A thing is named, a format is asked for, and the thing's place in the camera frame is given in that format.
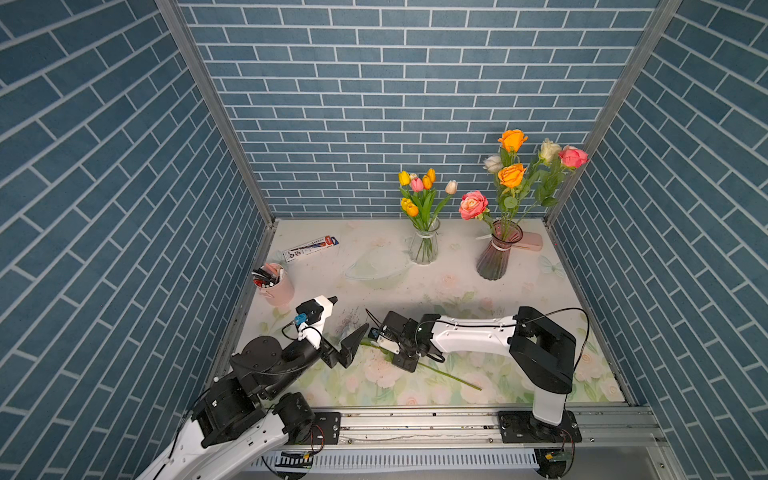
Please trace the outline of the pale pink tulip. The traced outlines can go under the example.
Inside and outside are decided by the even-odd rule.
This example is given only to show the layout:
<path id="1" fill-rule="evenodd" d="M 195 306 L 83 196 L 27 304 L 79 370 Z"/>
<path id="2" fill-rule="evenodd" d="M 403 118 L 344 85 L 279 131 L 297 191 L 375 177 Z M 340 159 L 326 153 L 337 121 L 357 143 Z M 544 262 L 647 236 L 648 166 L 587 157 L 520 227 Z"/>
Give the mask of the pale pink tulip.
<path id="1" fill-rule="evenodd" d="M 444 189 L 444 195 L 442 199 L 433 206 L 429 222 L 427 223 L 428 232 L 433 232 L 437 229 L 438 218 L 445 206 L 452 200 L 453 196 L 457 193 L 458 183 L 455 180 L 449 181 Z"/>

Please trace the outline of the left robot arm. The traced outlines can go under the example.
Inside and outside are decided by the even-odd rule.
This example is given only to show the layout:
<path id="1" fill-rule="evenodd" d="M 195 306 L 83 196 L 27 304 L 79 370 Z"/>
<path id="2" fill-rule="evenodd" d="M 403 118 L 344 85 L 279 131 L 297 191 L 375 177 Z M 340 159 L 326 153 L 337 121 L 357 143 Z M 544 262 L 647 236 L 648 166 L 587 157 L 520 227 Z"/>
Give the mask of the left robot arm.
<path id="1" fill-rule="evenodd" d="M 231 372 L 195 401 L 171 444 L 141 478 L 231 479 L 285 445 L 306 451 L 286 454 L 271 470 L 301 478 L 325 446 L 337 444 L 340 416 L 315 413 L 302 394 L 287 389 L 318 360 L 350 366 L 367 331 L 362 325 L 340 347 L 326 340 L 315 347 L 306 339 L 282 346 L 271 336 L 250 341 L 231 358 Z"/>

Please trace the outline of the cream rose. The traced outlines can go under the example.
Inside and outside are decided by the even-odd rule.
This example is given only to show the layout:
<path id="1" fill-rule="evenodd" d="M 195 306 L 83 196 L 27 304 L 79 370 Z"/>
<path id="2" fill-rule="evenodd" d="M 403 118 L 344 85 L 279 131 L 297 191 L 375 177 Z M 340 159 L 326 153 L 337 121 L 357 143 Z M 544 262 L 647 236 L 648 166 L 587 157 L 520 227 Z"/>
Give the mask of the cream rose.
<path id="1" fill-rule="evenodd" d="M 560 153 L 562 148 L 545 139 L 542 143 L 537 160 L 528 169 L 523 182 L 522 198 L 533 196 L 534 204 L 550 207 L 556 203 L 554 194 L 565 179 Z"/>

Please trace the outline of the small pink rose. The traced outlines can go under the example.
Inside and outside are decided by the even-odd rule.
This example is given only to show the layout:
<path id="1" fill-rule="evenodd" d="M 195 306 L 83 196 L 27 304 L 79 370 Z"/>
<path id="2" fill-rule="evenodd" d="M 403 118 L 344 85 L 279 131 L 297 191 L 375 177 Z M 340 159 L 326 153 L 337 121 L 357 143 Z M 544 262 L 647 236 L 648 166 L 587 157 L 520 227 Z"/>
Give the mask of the small pink rose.
<path id="1" fill-rule="evenodd" d="M 562 163 L 562 167 L 563 167 L 563 171 L 565 173 L 565 179 L 566 179 L 566 176 L 570 172 L 578 170 L 579 168 L 585 166 L 589 162 L 589 156 L 585 151 L 575 148 L 573 146 L 565 146 L 561 148 L 562 148 L 562 151 L 560 153 L 560 160 Z"/>

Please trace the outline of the clear glass vase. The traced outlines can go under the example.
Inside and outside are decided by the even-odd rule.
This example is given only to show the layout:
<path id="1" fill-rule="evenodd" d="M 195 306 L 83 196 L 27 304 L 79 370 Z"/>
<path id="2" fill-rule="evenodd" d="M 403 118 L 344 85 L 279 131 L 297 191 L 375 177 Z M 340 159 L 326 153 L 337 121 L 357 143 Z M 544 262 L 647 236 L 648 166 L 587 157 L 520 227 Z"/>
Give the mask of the clear glass vase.
<path id="1" fill-rule="evenodd" d="M 439 252 L 438 230 L 440 220 L 433 220 L 426 229 L 416 229 L 409 247 L 409 258 L 417 265 L 429 265 L 433 263 Z"/>

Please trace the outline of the pink pen holder cup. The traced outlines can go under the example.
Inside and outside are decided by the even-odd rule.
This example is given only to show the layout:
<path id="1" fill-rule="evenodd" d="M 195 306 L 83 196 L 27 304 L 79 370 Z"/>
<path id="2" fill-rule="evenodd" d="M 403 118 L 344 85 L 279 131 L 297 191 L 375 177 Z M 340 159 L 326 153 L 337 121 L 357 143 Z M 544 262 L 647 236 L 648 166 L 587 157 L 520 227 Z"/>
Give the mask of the pink pen holder cup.
<path id="1" fill-rule="evenodd" d="M 265 263 L 251 272 L 257 293 L 270 305 L 287 305 L 294 296 L 294 286 L 287 271 L 276 263 Z"/>

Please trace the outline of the yellow tulip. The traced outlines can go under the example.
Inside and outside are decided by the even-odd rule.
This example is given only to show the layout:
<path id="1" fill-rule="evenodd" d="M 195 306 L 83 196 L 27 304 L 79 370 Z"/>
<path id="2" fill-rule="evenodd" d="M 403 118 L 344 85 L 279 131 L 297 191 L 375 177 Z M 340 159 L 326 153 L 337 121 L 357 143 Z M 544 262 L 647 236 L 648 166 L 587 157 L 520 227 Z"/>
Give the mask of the yellow tulip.
<path id="1" fill-rule="evenodd" d="M 401 209 L 411 218 L 415 218 L 420 214 L 420 208 L 409 198 L 402 198 Z"/>
<path id="2" fill-rule="evenodd" d="M 427 220 L 426 220 L 426 212 L 424 210 L 425 189 L 420 193 L 414 193 L 410 186 L 411 180 L 416 177 L 420 178 L 416 174 L 410 174 L 406 171 L 401 171 L 398 174 L 398 182 L 400 184 L 400 193 L 402 194 L 402 198 L 411 199 L 420 208 L 420 214 L 415 218 L 411 218 L 402 209 L 401 210 L 408 216 L 408 218 L 410 219 L 415 229 L 426 229 Z"/>

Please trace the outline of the white rose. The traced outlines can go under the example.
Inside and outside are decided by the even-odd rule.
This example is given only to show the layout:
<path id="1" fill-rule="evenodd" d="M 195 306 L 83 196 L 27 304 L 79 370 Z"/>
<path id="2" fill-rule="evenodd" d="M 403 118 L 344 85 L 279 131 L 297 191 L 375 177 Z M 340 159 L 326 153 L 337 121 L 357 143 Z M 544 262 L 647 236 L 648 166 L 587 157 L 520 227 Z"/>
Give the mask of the white rose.
<path id="1" fill-rule="evenodd" d="M 362 341 L 361 346 L 365 346 L 367 348 L 373 348 L 373 349 L 379 350 L 380 352 L 383 352 L 385 354 L 385 356 L 388 355 L 389 357 L 394 359 L 394 354 L 392 352 L 389 352 L 388 350 L 384 349 L 383 347 L 380 347 L 380 346 L 378 346 L 378 345 L 376 345 L 376 344 L 374 344 L 374 343 L 372 343 L 370 341 L 367 341 L 367 340 Z M 482 391 L 482 388 L 479 387 L 478 385 L 475 385 L 475 384 L 472 384 L 472 383 L 470 383 L 468 381 L 465 381 L 465 380 L 463 380 L 463 379 L 461 379 L 459 377 L 456 377 L 456 376 L 454 376 L 454 375 L 452 375 L 452 374 L 450 374 L 448 372 L 441 371 L 441 370 L 439 370 L 437 368 L 434 368 L 434 367 L 432 367 L 432 366 L 430 366 L 428 364 L 425 364 L 423 362 L 417 362 L 417 365 L 419 367 L 421 367 L 422 369 L 428 369 L 428 370 L 430 370 L 430 371 L 432 371 L 432 372 L 434 372 L 434 373 L 436 373 L 438 375 L 441 375 L 441 376 L 443 376 L 445 378 L 448 378 L 448 379 L 450 379 L 452 381 L 455 381 L 455 382 L 458 382 L 458 383 L 460 383 L 462 385 L 470 387 L 470 388 L 472 388 L 472 389 L 474 389 L 476 391 Z"/>
<path id="2" fill-rule="evenodd" d="M 497 174 L 504 168 L 504 165 L 499 155 L 492 155 L 483 161 L 483 167 L 487 172 Z"/>

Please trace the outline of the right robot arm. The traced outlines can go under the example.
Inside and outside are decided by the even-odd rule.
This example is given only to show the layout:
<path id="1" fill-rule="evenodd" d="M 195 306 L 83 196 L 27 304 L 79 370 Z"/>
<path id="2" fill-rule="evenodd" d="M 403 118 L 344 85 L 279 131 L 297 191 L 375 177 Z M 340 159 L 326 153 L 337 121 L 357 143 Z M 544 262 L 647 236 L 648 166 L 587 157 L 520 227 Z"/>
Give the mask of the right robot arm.
<path id="1" fill-rule="evenodd" d="M 392 363 L 413 372 L 423 357 L 443 362 L 450 353 L 469 352 L 513 359 L 534 385 L 532 416 L 540 424 L 562 423 L 576 370 L 576 337 L 530 306 L 512 316 L 457 319 L 426 314 L 421 320 L 390 311 L 369 338 L 392 354 Z"/>

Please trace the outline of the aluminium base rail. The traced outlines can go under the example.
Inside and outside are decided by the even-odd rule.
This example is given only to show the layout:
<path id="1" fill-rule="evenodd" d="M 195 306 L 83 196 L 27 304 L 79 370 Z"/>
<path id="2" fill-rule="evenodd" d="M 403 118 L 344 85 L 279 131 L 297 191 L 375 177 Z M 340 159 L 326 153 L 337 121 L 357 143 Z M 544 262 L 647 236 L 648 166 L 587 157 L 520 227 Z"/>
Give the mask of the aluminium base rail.
<path id="1" fill-rule="evenodd" d="M 314 437 L 291 440 L 279 418 L 204 455 L 181 441 L 181 460 L 202 463 L 191 479 L 248 478 L 265 472 L 315 479 L 322 474 L 522 470 L 535 478 L 676 479 L 678 467 L 647 407 L 573 406 L 559 426 L 530 409 L 393 407 L 321 409 Z"/>

